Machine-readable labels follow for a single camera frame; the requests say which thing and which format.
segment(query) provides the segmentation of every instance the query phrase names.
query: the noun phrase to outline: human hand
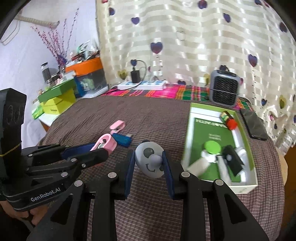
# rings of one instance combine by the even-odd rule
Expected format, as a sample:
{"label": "human hand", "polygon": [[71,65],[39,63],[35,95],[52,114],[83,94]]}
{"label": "human hand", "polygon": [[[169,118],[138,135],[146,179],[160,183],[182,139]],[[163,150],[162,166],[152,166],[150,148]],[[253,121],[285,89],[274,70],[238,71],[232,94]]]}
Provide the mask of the human hand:
{"label": "human hand", "polygon": [[[26,212],[15,211],[8,201],[0,201],[0,205],[2,206],[4,212],[12,218],[22,220],[22,218],[27,218],[29,216],[29,213],[27,211]],[[48,207],[46,205],[36,207],[30,210],[30,213],[33,215],[32,224],[37,225],[39,221],[43,218],[43,216],[46,214],[47,210],[48,210]]]}

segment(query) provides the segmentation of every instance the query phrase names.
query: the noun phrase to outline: striped curtain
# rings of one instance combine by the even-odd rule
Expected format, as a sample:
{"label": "striped curtain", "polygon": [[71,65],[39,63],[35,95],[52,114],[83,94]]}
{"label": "striped curtain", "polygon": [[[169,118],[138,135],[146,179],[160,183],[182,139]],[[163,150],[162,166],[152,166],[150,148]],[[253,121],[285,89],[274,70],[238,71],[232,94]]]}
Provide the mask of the striped curtain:
{"label": "striped curtain", "polygon": [[97,18],[110,85],[133,59],[146,62],[147,80],[202,87],[227,67],[276,146],[285,154],[295,143],[296,43],[265,1],[97,0]]}

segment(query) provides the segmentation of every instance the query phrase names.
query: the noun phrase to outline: smartphone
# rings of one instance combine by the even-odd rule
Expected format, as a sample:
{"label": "smartphone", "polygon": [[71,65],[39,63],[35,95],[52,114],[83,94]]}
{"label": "smartphone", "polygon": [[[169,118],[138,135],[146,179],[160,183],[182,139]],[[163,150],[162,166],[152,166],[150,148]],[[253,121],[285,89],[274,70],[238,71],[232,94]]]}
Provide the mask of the smartphone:
{"label": "smartphone", "polygon": [[266,141],[268,134],[266,133],[263,120],[252,110],[240,109],[240,113],[246,124],[249,136],[253,139]]}

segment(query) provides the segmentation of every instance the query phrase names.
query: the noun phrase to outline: yellow box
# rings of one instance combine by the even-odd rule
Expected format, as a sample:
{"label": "yellow box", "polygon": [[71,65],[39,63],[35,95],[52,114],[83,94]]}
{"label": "yellow box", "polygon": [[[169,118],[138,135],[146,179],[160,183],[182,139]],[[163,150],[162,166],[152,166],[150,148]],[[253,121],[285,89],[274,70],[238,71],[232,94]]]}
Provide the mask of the yellow box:
{"label": "yellow box", "polygon": [[64,94],[54,97],[48,101],[41,102],[44,113],[47,114],[62,114],[67,108],[76,102],[73,89],[69,89]]}

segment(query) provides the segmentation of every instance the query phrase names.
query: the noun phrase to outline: bed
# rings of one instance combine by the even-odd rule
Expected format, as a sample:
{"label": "bed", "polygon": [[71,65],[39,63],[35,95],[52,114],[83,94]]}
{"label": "bed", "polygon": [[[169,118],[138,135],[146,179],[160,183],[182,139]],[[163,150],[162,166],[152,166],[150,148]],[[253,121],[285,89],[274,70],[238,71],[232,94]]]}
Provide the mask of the bed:
{"label": "bed", "polygon": [[[130,148],[135,149],[143,140],[148,139],[169,150],[174,161],[180,161],[190,102],[199,101],[145,96],[99,96],[81,99],[54,121],[39,144],[59,143],[74,146],[95,142],[101,135],[110,132],[109,126],[112,123],[123,120],[126,127],[121,133],[133,134]],[[255,160],[259,186],[249,194],[238,197],[262,226],[269,239],[275,240],[280,231],[284,209],[284,184],[279,156],[271,139],[262,142],[248,138],[248,141]],[[99,179],[112,171],[126,154],[127,148],[117,146],[103,166],[84,170],[79,179]],[[206,237],[210,240],[206,201],[204,206]],[[182,201],[173,201],[169,198],[164,177],[150,179],[144,176],[137,166],[128,199],[115,201],[115,215],[119,241],[180,239]],[[88,240],[91,240],[91,224]]]}

